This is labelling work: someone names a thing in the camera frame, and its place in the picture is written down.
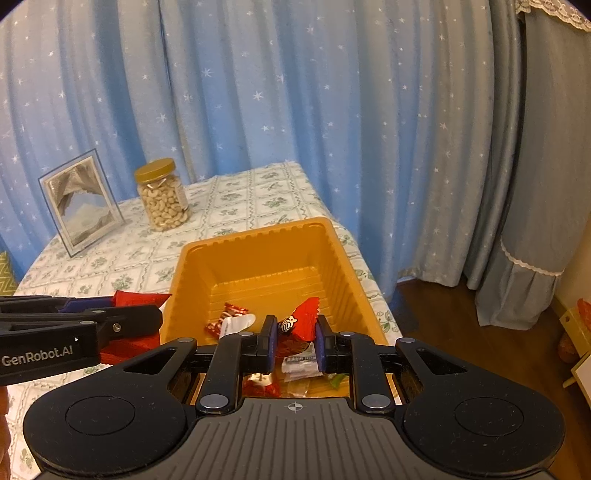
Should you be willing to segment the left hand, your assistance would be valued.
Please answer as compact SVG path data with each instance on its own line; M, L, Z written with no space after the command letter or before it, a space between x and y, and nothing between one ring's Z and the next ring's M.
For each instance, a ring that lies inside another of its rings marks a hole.
M6 386L0 387L0 480L10 479L9 447L11 435L6 420L9 411L9 396Z

